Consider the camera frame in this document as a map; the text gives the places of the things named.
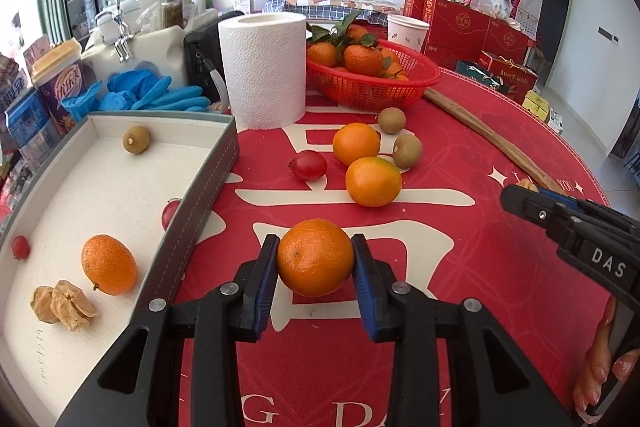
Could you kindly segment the right hand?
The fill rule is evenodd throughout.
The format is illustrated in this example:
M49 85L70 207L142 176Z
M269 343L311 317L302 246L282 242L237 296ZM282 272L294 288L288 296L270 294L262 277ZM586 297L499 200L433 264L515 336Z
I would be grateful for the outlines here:
M602 386L613 374L624 383L639 358L639 350L628 351L612 361L612 352L608 347L611 329L615 317L617 301L614 296L608 298L603 317L599 322L591 347L585 355L585 362L577 377L573 390L575 410L585 415L588 405L597 405L601 398Z

